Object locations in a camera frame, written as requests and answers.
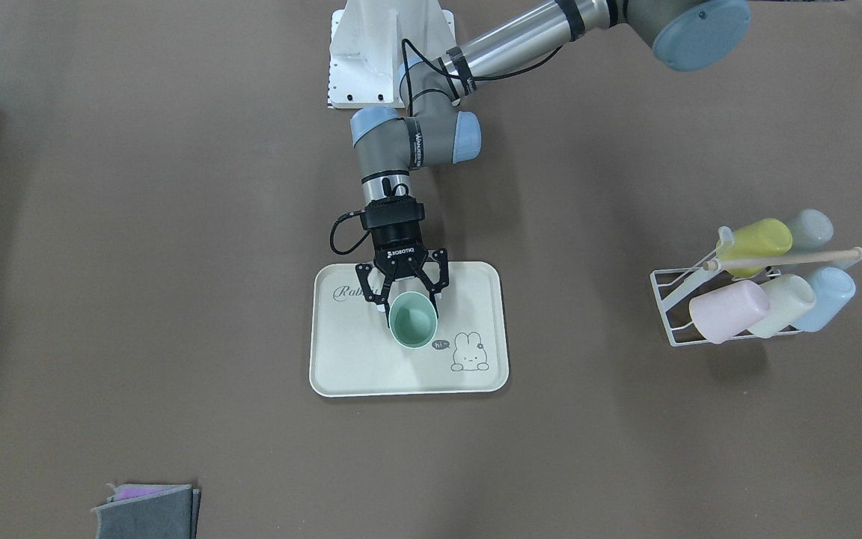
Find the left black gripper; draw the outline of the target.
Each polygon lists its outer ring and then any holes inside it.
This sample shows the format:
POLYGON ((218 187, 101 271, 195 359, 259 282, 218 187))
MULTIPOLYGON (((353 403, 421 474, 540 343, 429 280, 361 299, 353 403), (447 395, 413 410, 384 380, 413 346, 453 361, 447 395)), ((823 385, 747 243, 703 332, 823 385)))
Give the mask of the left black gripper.
POLYGON ((384 315, 390 327, 390 284, 392 280, 416 278, 429 300, 438 300, 450 284, 449 252, 446 248, 427 251, 422 243, 420 221, 424 205, 413 197, 386 197, 371 201, 361 216, 363 229, 370 232, 373 263, 355 265, 362 298, 384 315))

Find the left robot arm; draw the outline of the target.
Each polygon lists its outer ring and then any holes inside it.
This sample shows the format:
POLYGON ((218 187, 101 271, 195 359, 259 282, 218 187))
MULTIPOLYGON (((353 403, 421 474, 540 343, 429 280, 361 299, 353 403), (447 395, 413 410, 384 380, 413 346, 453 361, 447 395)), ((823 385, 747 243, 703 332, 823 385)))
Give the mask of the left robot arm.
POLYGON ((355 268, 364 300, 389 314, 394 283, 414 278, 435 305, 450 283, 446 250, 422 242, 425 211, 411 174, 479 156, 480 122, 458 110, 459 100, 537 69, 595 28, 629 25, 662 64, 692 72, 732 52, 750 23, 746 1, 547 1, 434 59, 400 40, 397 83, 407 112, 370 106, 350 119, 365 201, 355 217, 374 249, 355 268))

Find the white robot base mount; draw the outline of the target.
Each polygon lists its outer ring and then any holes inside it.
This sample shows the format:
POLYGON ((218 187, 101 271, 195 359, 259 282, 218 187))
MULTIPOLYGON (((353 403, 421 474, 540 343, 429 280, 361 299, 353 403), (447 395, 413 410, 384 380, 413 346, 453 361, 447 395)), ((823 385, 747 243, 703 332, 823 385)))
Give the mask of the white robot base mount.
POLYGON ((438 1, 348 1, 331 15, 328 93, 332 109, 402 109, 401 41, 428 58, 457 44, 454 14, 438 1))

